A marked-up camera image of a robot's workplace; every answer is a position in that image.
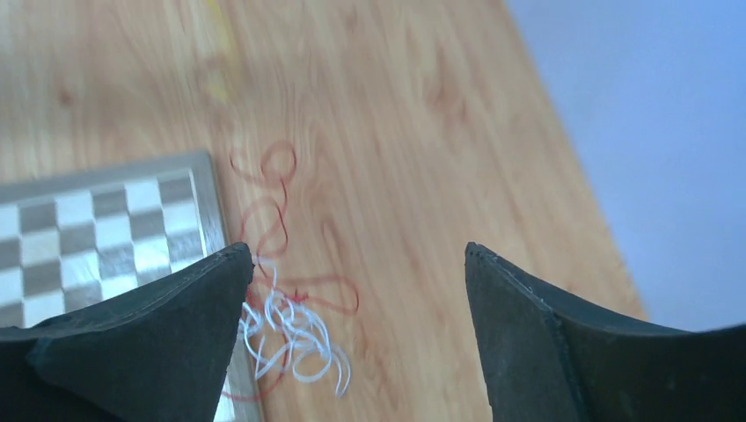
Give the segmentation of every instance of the chessboard frame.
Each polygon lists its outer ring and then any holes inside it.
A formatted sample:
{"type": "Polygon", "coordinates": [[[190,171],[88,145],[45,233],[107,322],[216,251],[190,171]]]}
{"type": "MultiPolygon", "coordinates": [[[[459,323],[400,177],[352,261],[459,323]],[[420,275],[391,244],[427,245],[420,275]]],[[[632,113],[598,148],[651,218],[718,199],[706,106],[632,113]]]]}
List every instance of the chessboard frame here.
{"type": "MultiPolygon", "coordinates": [[[[55,196],[63,192],[91,190],[99,186],[120,184],[122,181],[141,178],[156,178],[170,173],[191,173],[194,201],[203,235],[206,255],[224,248],[229,239],[223,221],[223,211],[218,196],[212,157],[205,149],[161,156],[147,161],[117,164],[111,167],[90,169],[61,174],[44,179],[32,179],[14,184],[0,185],[0,205],[55,196]]],[[[258,383],[246,380],[253,373],[253,361],[244,349],[243,340],[237,341],[228,367],[227,382],[240,393],[253,395],[259,390],[258,383]]],[[[236,421],[264,420],[261,402],[233,403],[236,421]]]]}

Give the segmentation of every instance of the blue wall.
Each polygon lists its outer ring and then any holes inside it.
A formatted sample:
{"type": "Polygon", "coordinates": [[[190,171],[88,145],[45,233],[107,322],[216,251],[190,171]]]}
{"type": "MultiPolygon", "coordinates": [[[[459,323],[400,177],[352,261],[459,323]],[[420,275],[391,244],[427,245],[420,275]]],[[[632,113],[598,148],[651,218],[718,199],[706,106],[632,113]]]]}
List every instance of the blue wall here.
{"type": "Polygon", "coordinates": [[[746,2],[508,7],[650,320],[746,322],[746,2]]]}

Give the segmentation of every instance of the white string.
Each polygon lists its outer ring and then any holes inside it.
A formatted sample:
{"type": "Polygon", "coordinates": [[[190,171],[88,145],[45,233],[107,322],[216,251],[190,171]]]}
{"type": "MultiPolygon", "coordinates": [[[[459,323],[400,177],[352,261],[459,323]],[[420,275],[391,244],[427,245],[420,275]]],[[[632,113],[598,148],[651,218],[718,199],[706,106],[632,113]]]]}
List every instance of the white string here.
{"type": "MultiPolygon", "coordinates": [[[[258,266],[260,264],[260,257],[252,257],[252,259],[255,265],[258,266]]],[[[293,376],[299,382],[311,383],[320,380],[329,372],[332,364],[335,364],[338,378],[337,387],[334,392],[337,397],[342,397],[345,391],[347,391],[347,387],[349,387],[352,376],[352,367],[350,366],[349,358],[339,346],[329,340],[329,332],[326,329],[326,324],[324,324],[324,321],[321,320],[321,317],[316,312],[306,308],[302,303],[291,301],[282,292],[277,290],[277,267],[274,266],[274,263],[262,259],[261,265],[263,267],[271,267],[273,272],[272,289],[264,301],[264,314],[262,315],[260,312],[252,309],[248,303],[244,303],[246,319],[238,321],[238,335],[243,337],[246,349],[256,360],[254,378],[259,380],[259,378],[266,375],[272,368],[276,368],[282,373],[290,369],[293,376]],[[275,322],[275,318],[280,321],[279,324],[275,322]],[[249,341],[249,338],[261,334],[265,324],[272,331],[282,332],[285,339],[287,339],[287,343],[268,358],[262,354],[264,343],[267,339],[265,335],[261,335],[257,350],[253,349],[249,341]],[[283,366],[281,359],[286,352],[289,354],[289,358],[283,366]],[[326,364],[324,367],[316,374],[300,374],[298,372],[298,365],[301,361],[314,354],[318,354],[322,360],[325,360],[326,364]]]]}

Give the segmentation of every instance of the floor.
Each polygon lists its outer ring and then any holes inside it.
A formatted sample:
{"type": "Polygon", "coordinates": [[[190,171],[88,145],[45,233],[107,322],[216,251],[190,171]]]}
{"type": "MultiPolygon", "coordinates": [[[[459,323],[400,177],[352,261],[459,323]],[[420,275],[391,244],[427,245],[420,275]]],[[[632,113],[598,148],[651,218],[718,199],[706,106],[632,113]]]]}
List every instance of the floor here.
{"type": "MultiPolygon", "coordinates": [[[[266,420],[489,420],[477,241],[643,317],[501,2],[0,4],[0,181],[210,150],[230,236],[349,354],[266,420]]],[[[261,277],[256,288],[261,290],[261,277]]]]}
{"type": "Polygon", "coordinates": [[[746,3],[507,4],[649,320],[746,323],[746,3]]]}

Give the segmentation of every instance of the red string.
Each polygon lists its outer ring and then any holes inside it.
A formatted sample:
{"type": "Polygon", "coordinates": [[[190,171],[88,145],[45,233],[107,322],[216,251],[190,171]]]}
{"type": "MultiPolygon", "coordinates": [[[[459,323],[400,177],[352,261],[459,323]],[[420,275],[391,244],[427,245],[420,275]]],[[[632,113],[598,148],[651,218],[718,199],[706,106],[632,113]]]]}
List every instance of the red string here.
{"type": "MultiPolygon", "coordinates": [[[[240,163],[237,162],[237,154],[244,152],[239,149],[232,149],[230,151],[230,167],[231,169],[246,182],[252,183],[256,186],[265,189],[282,189],[282,203],[278,203],[277,200],[271,195],[265,195],[254,201],[244,212],[241,214],[241,227],[238,232],[238,240],[245,241],[246,237],[246,225],[251,219],[251,216],[263,208],[273,208],[276,212],[276,220],[265,231],[259,238],[255,249],[256,255],[260,258],[269,260],[277,260],[285,255],[288,250],[290,238],[288,234],[288,227],[285,224],[285,215],[288,212],[288,184],[295,177],[297,171],[297,154],[295,147],[290,142],[275,142],[262,154],[260,159],[260,177],[257,177],[250,172],[245,171],[240,163]],[[286,154],[290,158],[289,168],[283,172],[269,167],[270,162],[273,161],[274,157],[278,154],[286,154]],[[275,246],[273,249],[267,250],[267,243],[274,238],[280,232],[282,234],[282,243],[275,246]]],[[[261,271],[261,276],[255,276],[254,282],[259,282],[261,285],[272,287],[272,276],[262,267],[261,262],[257,264],[257,267],[261,271]]],[[[278,278],[277,285],[288,285],[288,287],[294,288],[293,294],[289,294],[277,287],[285,297],[296,303],[316,303],[318,306],[328,308],[337,312],[340,312],[345,316],[352,316],[357,313],[360,308],[360,296],[357,291],[357,287],[354,282],[349,278],[335,273],[317,277],[292,277],[292,278],[278,278]],[[344,307],[338,304],[327,301],[324,298],[309,295],[307,292],[300,293],[298,289],[300,287],[313,287],[321,286],[324,284],[336,284],[340,287],[349,288],[353,296],[355,297],[355,303],[351,307],[344,307]]],[[[254,309],[259,308],[256,298],[252,294],[251,290],[246,291],[246,302],[254,309]]],[[[288,338],[284,337],[285,343],[289,341],[288,338]]],[[[288,351],[282,356],[282,365],[285,366],[288,363],[288,351]]],[[[284,373],[279,373],[277,378],[270,384],[270,386],[264,391],[254,396],[242,397],[234,396],[230,393],[223,392],[223,395],[238,401],[238,402],[257,402],[266,397],[272,390],[274,390],[280,381],[284,373]]]]}

